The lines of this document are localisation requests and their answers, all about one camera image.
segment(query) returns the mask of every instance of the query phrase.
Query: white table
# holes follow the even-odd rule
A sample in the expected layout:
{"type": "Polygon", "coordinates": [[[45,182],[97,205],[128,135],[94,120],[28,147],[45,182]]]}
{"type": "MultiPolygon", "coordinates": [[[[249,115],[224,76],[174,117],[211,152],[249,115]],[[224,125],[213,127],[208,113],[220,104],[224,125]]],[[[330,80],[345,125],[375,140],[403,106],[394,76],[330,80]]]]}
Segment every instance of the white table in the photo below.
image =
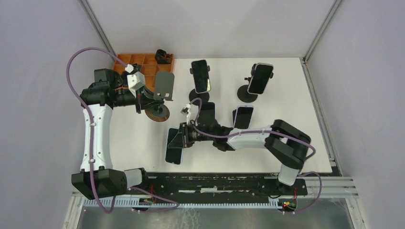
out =
{"type": "MultiPolygon", "coordinates": [[[[196,59],[176,59],[173,101],[166,101],[170,118],[163,123],[150,120],[134,107],[114,108],[110,127],[110,149],[114,169],[144,167],[149,172],[279,172],[281,163],[267,150],[241,149],[222,152],[212,142],[196,142],[184,149],[180,165],[165,162],[167,132],[185,122],[180,110],[194,88],[189,68],[196,59]]],[[[241,104],[237,89],[247,81],[254,63],[274,65],[274,77],[265,92],[251,103],[255,107],[250,128],[271,125],[275,119],[295,126],[312,138],[316,155],[305,163],[303,172],[331,172],[329,157],[309,94],[299,58],[206,59],[211,67],[210,102],[215,103],[218,123],[232,126],[232,111],[241,104]]]]}

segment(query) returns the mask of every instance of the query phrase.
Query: metal frame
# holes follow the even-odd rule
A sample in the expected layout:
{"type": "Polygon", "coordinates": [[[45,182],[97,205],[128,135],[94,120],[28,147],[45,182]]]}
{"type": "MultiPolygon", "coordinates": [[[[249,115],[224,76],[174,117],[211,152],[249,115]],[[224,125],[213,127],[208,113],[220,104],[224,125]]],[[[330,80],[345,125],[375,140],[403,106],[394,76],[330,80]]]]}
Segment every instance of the metal frame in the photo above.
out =
{"type": "MultiPolygon", "coordinates": [[[[111,44],[109,43],[103,29],[101,28],[93,10],[90,7],[90,4],[87,0],[79,0],[81,5],[83,6],[84,11],[86,12],[89,20],[91,21],[92,25],[94,26],[96,32],[98,33],[101,41],[103,42],[104,46],[112,53],[114,53],[111,44]]],[[[311,95],[315,113],[318,119],[318,123],[321,129],[322,137],[327,148],[328,154],[330,156],[330,164],[333,168],[337,168],[339,175],[341,174],[342,170],[340,167],[340,162],[338,155],[336,153],[336,149],[332,143],[330,138],[330,134],[328,131],[328,127],[326,121],[324,119],[324,113],[321,108],[321,104],[318,100],[316,95],[316,91],[308,70],[308,60],[310,59],[313,51],[315,50],[317,44],[321,40],[323,34],[325,33],[327,27],[330,24],[333,16],[335,15],[338,8],[341,6],[343,0],[335,0],[331,9],[329,10],[325,20],[323,21],[320,29],[318,30],[313,42],[311,43],[305,57],[301,59],[302,70],[304,72],[309,93],[311,95]]],[[[352,219],[352,223],[355,229],[365,229],[367,228],[365,222],[362,217],[362,208],[359,199],[359,195],[357,193],[357,189],[351,177],[333,177],[336,176],[336,172],[332,174],[321,174],[323,188],[322,194],[320,198],[345,198],[346,203],[349,209],[350,217],[352,219]]],[[[299,196],[298,198],[314,198],[317,196],[319,191],[319,181],[318,177],[304,177],[306,184],[307,184],[307,191],[308,195],[306,196],[299,196]]],[[[145,195],[123,195],[116,198],[116,207],[130,207],[130,201],[139,200],[139,198],[144,198],[145,195]]],[[[281,196],[280,198],[290,198],[288,196],[281,196]]],[[[210,204],[184,204],[182,208],[272,208],[272,204],[266,205],[255,205],[255,204],[246,204],[246,205],[238,205],[238,204],[217,204],[217,205],[210,205],[210,204]]],[[[71,197],[71,201],[69,204],[69,209],[66,214],[66,218],[63,224],[63,229],[76,229],[79,223],[80,215],[85,209],[83,207],[91,207],[94,205],[94,202],[87,200],[82,194],[78,192],[74,192],[71,197]]],[[[167,205],[161,205],[156,207],[167,207],[167,205]]]]}

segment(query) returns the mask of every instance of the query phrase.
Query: phone stand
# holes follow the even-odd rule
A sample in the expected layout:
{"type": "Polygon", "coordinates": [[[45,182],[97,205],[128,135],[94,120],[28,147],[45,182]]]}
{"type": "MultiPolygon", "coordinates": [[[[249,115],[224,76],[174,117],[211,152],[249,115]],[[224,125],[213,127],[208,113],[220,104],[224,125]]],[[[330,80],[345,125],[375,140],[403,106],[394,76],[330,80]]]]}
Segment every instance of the phone stand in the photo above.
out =
{"type": "MultiPolygon", "coordinates": [[[[252,66],[252,70],[250,71],[250,75],[253,76],[255,74],[255,67],[256,64],[253,64],[252,66]]],[[[249,78],[245,78],[245,80],[247,80],[248,82],[250,82],[250,80],[252,79],[252,77],[249,78]]],[[[249,92],[247,92],[247,88],[249,87],[249,84],[247,85],[242,85],[239,87],[237,95],[240,101],[244,102],[244,103],[252,103],[257,99],[257,94],[250,94],[249,92]]]]}
{"type": "MultiPolygon", "coordinates": [[[[195,91],[195,89],[192,89],[192,91],[190,91],[190,93],[189,93],[189,100],[190,100],[190,102],[191,102],[193,99],[195,99],[195,98],[200,98],[200,99],[202,99],[202,102],[203,102],[203,103],[204,103],[204,102],[208,102],[208,100],[210,100],[210,94],[209,94],[208,92],[197,93],[197,92],[195,91]]],[[[199,105],[198,101],[194,101],[194,103],[192,103],[192,104],[193,104],[193,105],[196,105],[196,106],[199,105]]]]}

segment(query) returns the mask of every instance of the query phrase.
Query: black smartphone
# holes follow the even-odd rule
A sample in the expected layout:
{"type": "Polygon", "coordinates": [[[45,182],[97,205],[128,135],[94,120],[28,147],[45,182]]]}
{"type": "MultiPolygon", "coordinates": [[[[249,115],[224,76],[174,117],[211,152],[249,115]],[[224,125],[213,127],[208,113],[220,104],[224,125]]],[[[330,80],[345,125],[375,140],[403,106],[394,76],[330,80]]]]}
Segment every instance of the black smartphone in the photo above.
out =
{"type": "Polygon", "coordinates": [[[197,123],[210,124],[215,119],[215,103],[203,102],[197,123]]]}
{"type": "Polygon", "coordinates": [[[263,94],[268,80],[273,73],[274,67],[267,63],[258,63],[255,66],[255,72],[250,79],[247,92],[250,94],[263,94]]]}
{"type": "Polygon", "coordinates": [[[179,129],[177,129],[177,128],[169,129],[169,132],[167,134],[166,156],[165,156],[166,162],[176,164],[176,165],[180,165],[180,163],[181,163],[183,149],[181,149],[181,148],[169,149],[168,144],[169,144],[169,142],[171,142],[174,139],[174,137],[176,136],[178,131],[179,131],[179,129]]]}
{"type": "Polygon", "coordinates": [[[195,92],[205,93],[211,90],[208,65],[206,60],[191,62],[192,75],[194,78],[195,92]]]}
{"type": "Polygon", "coordinates": [[[253,106],[240,105],[234,111],[234,128],[248,129],[253,114],[253,106]]]}

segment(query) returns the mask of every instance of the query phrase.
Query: phone stand base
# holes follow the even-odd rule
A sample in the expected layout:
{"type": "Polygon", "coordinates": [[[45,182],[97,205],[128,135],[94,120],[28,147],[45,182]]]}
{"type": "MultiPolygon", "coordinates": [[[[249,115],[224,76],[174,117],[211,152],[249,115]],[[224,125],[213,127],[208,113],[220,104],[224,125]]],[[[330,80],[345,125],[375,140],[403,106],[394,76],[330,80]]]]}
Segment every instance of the phone stand base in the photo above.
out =
{"type": "Polygon", "coordinates": [[[247,92],[248,85],[243,85],[238,89],[238,98],[244,103],[252,103],[257,99],[257,94],[250,94],[247,92]]]}
{"type": "MultiPolygon", "coordinates": [[[[200,98],[200,99],[202,99],[202,102],[204,103],[204,102],[208,102],[208,100],[210,100],[210,94],[208,93],[208,92],[205,92],[205,93],[196,93],[195,92],[195,89],[193,89],[191,92],[190,92],[190,94],[189,94],[189,100],[190,100],[190,102],[193,100],[193,99],[195,99],[195,98],[200,98]]],[[[192,103],[192,104],[194,104],[194,105],[196,105],[196,106],[198,106],[199,105],[199,103],[198,103],[198,101],[194,101],[194,103],[192,103]]]]}

